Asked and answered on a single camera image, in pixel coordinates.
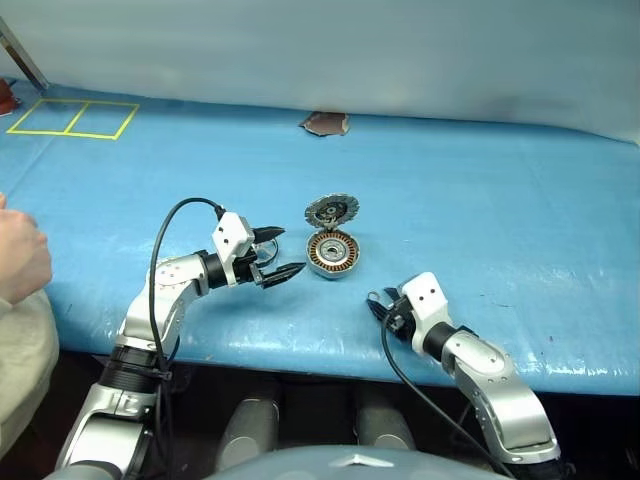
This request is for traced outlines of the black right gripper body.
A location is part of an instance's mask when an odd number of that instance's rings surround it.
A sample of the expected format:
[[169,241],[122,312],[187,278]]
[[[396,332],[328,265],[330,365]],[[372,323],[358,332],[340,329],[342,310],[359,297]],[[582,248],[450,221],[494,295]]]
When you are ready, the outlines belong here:
[[392,330],[389,332],[399,340],[410,343],[416,329],[411,302],[397,288],[387,287],[384,290],[389,290],[393,297],[393,307],[390,309]]

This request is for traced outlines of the person's bare hand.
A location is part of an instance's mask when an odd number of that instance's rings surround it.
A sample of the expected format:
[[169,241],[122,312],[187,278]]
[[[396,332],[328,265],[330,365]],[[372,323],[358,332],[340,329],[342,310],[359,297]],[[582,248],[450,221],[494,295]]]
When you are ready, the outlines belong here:
[[1,194],[1,298],[15,305],[52,280],[47,236],[35,219],[8,208]]

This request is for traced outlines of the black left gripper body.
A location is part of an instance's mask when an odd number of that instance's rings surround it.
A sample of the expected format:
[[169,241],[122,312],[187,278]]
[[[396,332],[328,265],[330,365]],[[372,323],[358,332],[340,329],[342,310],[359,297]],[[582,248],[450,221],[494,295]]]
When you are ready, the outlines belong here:
[[253,233],[254,242],[249,246],[247,252],[236,258],[233,263],[238,284],[253,282],[256,285],[261,285],[263,282],[262,268],[265,266],[266,257],[260,253],[259,245],[266,240],[266,228],[255,228]]

